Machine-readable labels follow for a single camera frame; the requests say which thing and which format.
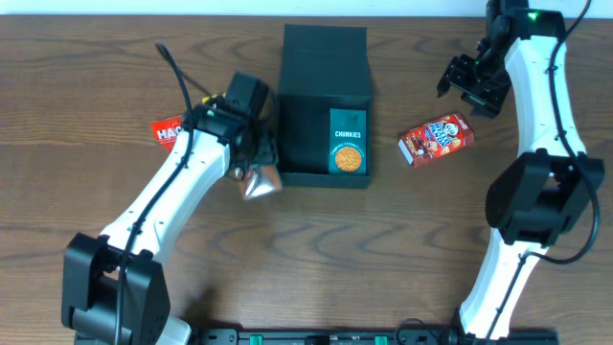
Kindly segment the dark green open box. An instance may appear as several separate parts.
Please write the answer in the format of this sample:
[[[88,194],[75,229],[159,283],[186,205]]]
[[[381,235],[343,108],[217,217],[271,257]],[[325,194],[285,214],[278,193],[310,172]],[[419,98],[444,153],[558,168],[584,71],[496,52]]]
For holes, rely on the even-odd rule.
[[[286,186],[365,189],[371,181],[371,71],[364,27],[288,24],[279,102],[279,171]],[[367,111],[365,175],[329,174],[329,111]]]

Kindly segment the yellow Hacks candy bag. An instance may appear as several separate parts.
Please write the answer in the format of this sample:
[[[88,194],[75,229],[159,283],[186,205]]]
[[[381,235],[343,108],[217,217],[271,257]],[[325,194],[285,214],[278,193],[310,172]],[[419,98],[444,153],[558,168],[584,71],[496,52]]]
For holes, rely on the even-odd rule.
[[[214,94],[212,96],[207,96],[203,98],[201,102],[206,105],[213,105],[213,104],[216,104],[217,102],[220,102],[222,99],[225,98],[225,96],[226,96],[226,93]]]

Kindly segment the red Hacks candy bag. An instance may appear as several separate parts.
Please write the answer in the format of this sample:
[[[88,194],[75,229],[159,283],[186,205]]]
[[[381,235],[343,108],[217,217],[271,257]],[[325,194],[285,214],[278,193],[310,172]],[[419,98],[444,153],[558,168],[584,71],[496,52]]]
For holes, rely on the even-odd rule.
[[[154,139],[166,151],[172,151],[177,137],[182,131],[182,122],[182,116],[174,116],[150,124]]]

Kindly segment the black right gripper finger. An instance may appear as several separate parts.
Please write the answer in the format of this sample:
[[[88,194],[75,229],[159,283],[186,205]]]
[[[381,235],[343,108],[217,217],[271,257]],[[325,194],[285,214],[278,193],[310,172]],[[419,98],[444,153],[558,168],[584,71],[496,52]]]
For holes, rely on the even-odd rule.
[[[451,86],[469,92],[474,86],[473,66],[474,59],[467,55],[451,59],[437,85],[437,97],[446,94]]]
[[[493,119],[498,116],[499,109],[492,107],[489,103],[475,97],[470,93],[463,93],[462,100],[473,106],[471,114],[473,116],[487,117]]]

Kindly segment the teal Chunkies cookie box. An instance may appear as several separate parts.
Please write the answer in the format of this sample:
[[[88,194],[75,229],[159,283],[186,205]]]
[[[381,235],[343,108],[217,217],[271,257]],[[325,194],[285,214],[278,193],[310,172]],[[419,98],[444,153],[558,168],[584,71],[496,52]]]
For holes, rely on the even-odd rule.
[[[367,166],[367,111],[329,111],[329,174],[365,175]]]

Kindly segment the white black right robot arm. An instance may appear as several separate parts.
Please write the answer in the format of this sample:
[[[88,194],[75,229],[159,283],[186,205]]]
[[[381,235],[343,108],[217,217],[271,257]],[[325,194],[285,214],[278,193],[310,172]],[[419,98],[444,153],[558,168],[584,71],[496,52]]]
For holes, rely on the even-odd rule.
[[[437,91],[458,88],[476,113],[495,117],[513,94],[518,153],[490,185],[488,250],[475,284],[455,311],[442,344],[554,344],[552,332],[514,332],[512,311],[537,263],[585,209],[599,222],[601,159],[579,138],[565,77],[572,28],[559,11],[526,0],[489,0],[476,57],[453,58]]]

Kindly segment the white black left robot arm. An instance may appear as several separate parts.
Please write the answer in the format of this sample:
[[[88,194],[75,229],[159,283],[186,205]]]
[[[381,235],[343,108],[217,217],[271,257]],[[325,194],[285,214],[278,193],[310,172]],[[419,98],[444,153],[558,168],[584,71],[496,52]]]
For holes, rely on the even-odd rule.
[[[144,190],[97,237],[78,233],[64,252],[61,323],[78,344],[194,344],[171,316],[164,269],[200,200],[218,180],[276,164],[274,94],[235,73],[226,92],[183,115],[170,153]]]

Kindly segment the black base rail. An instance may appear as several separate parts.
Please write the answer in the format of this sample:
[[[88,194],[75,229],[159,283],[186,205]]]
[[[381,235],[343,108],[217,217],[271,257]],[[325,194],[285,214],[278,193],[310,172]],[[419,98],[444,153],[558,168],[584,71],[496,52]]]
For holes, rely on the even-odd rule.
[[[558,345],[553,332],[515,332],[497,340],[460,336],[453,330],[401,331],[237,331],[208,329],[192,336],[193,345]]]

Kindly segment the brown Pocky box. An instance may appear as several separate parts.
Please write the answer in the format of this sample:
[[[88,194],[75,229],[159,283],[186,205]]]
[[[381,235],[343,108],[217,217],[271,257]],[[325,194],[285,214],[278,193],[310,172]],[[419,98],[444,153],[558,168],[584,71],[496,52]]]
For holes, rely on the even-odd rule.
[[[248,169],[239,182],[239,188],[242,198],[250,200],[279,192],[283,183],[277,167],[266,165]]]

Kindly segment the red Hello Panda box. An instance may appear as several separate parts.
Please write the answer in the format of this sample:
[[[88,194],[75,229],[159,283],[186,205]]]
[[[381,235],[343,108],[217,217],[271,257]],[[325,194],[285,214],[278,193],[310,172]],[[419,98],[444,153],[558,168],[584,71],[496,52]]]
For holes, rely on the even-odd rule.
[[[402,133],[398,146],[408,163],[418,167],[471,145],[473,129],[461,113],[443,115]]]

